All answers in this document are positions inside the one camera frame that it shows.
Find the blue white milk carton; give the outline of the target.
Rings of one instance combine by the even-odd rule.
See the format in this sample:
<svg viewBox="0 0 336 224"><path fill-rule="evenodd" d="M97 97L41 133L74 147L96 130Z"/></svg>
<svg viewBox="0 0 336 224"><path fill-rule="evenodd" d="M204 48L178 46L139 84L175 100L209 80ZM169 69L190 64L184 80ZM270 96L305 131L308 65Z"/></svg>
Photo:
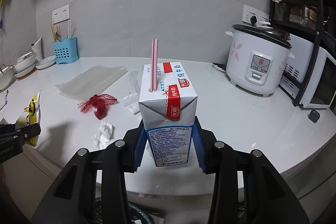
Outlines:
<svg viewBox="0 0 336 224"><path fill-rule="evenodd" d="M198 96L180 62L158 62L158 40L143 68L139 110L157 167L186 164Z"/></svg>

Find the white microwave oven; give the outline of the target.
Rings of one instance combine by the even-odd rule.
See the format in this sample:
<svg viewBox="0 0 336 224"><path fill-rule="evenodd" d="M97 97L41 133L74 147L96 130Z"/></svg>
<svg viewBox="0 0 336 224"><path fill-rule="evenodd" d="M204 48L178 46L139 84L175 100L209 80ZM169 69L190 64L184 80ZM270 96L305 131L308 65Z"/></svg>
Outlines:
<svg viewBox="0 0 336 224"><path fill-rule="evenodd" d="M298 99L299 106L303 108L327 109L335 98L335 58L324 48L318 48L306 89L299 96L300 85L309 70L314 45L293 34L290 35L289 42L295 58L287 59L280 87L294 100Z"/></svg>

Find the stacked white bowls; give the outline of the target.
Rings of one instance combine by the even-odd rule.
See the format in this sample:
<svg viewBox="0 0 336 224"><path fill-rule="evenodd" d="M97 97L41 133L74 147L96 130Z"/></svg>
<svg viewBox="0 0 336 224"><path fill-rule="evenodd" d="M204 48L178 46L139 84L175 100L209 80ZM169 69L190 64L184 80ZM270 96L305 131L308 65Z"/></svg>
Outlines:
<svg viewBox="0 0 336 224"><path fill-rule="evenodd" d="M17 79L25 77L35 69L36 56L36 53L30 52L17 59L17 62L14 64L15 77Z"/></svg>

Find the white socket near cooker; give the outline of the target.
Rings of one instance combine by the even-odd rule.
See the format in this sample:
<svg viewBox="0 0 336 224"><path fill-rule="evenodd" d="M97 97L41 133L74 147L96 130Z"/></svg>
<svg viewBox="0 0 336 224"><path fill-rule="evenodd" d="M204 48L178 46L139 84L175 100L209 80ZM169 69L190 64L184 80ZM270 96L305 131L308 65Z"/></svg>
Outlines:
<svg viewBox="0 0 336 224"><path fill-rule="evenodd" d="M263 25L269 21L269 14L264 11L255 9L254 7L244 5L243 14L241 18L243 23L249 25Z"/></svg>

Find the blue utensil holder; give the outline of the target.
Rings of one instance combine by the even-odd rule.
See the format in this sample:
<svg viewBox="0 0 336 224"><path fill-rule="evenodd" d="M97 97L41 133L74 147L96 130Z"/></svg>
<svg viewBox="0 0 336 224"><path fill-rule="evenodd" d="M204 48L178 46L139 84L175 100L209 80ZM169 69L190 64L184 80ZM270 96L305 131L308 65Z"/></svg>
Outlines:
<svg viewBox="0 0 336 224"><path fill-rule="evenodd" d="M79 59L77 52L77 38L63 39L61 42L53 42L56 64L71 64Z"/></svg>

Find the patterned shallow plate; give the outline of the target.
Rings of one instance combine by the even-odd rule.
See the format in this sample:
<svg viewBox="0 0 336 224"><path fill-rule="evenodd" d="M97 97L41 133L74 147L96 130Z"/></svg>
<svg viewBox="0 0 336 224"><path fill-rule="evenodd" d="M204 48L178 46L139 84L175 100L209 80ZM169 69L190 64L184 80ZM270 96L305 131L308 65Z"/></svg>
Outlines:
<svg viewBox="0 0 336 224"><path fill-rule="evenodd" d="M52 55L52 56L46 57L45 59L42 59L41 61L38 61L35 67L37 70L43 70L55 64L56 64L56 56Z"/></svg>

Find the yellow white snack bag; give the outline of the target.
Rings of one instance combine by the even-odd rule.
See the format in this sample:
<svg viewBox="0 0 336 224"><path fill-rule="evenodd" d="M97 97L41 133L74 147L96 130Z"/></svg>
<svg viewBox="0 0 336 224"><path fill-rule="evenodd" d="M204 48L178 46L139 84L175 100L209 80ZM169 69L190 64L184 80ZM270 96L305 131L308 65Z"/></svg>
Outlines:
<svg viewBox="0 0 336 224"><path fill-rule="evenodd" d="M41 133L41 127L37 126L41 122L40 95L41 93L38 92L32 97L29 106L15 122L15 129L19 130L19 140L33 147L37 146Z"/></svg>

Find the white tissue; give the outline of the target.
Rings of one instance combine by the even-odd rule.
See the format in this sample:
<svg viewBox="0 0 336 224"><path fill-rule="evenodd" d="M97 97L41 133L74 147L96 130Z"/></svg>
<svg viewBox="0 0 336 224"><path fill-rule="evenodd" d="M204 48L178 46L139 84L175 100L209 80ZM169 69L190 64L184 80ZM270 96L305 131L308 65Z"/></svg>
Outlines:
<svg viewBox="0 0 336 224"><path fill-rule="evenodd" d="M98 132L93 137L93 143L98 149L106 149L113 141L114 127L111 123L102 121Z"/></svg>

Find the white double wall socket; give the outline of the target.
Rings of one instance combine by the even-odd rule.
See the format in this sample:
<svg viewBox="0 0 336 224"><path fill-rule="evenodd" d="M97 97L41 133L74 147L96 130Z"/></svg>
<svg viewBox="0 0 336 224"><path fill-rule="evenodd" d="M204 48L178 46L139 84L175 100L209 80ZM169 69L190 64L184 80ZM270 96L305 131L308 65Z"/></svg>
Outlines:
<svg viewBox="0 0 336 224"><path fill-rule="evenodd" d="M70 19L70 6L65 5L52 11L52 23L58 24Z"/></svg>

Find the teal lined trash basket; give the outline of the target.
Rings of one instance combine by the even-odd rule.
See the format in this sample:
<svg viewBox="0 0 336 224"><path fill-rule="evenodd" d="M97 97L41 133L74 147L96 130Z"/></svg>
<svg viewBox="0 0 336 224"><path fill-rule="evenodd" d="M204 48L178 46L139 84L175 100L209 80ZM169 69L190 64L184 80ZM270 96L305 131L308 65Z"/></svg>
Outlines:
<svg viewBox="0 0 336 224"><path fill-rule="evenodd" d="M128 202L126 209L127 222L119 222L118 214L113 213L110 221L104 219L102 213L102 198L96 197L94 200L93 223L155 223L152 215L136 206L135 203Z"/></svg>

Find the purple edged dish cloth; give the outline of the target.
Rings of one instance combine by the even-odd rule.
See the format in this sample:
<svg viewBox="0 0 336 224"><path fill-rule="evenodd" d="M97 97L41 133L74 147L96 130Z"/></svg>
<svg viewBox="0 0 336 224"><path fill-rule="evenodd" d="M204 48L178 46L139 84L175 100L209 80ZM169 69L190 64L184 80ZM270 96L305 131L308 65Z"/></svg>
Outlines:
<svg viewBox="0 0 336 224"><path fill-rule="evenodd" d="M9 94L8 90L0 93L0 110L2 110L7 105L7 96Z"/></svg>

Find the clear bubble wrap sheet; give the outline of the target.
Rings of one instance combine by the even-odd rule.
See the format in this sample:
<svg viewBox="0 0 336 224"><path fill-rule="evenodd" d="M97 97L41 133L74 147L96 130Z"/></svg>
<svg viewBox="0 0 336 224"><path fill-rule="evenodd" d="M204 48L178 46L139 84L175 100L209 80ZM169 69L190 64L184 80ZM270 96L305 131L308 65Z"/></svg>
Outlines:
<svg viewBox="0 0 336 224"><path fill-rule="evenodd" d="M66 83L56 87L60 95L79 102L87 101L94 95L100 95L114 82L128 72L125 66L94 66Z"/></svg>

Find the clear white plastic pouch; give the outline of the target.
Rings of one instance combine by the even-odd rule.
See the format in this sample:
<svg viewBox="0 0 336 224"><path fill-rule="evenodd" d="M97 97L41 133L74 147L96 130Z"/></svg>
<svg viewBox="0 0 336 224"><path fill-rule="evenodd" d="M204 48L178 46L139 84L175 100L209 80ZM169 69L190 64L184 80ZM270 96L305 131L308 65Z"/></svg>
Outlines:
<svg viewBox="0 0 336 224"><path fill-rule="evenodd" d="M138 94L130 94L122 99L123 106L129 110L132 114L137 114L140 112L138 104Z"/></svg>

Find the red mesh net bag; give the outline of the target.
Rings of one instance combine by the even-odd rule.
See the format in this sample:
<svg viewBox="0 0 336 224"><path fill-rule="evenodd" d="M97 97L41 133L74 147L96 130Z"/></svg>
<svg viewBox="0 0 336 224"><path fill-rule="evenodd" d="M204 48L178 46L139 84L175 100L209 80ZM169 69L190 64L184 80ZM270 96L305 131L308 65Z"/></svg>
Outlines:
<svg viewBox="0 0 336 224"><path fill-rule="evenodd" d="M89 100L78 104L78 108L82 113L88 113L94 109L94 115L97 119L102 120L106 117L108 108L118 103L116 97L109 94L93 95Z"/></svg>

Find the white rice cooker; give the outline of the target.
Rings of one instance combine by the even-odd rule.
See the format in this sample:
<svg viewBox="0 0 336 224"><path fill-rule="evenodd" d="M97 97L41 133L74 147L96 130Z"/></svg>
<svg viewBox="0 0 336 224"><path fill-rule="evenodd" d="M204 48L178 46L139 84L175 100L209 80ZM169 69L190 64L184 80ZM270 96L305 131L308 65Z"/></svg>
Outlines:
<svg viewBox="0 0 336 224"><path fill-rule="evenodd" d="M226 34L232 37L226 65L230 83L267 97L273 94L291 54L290 34L264 22L254 27L234 24Z"/></svg>

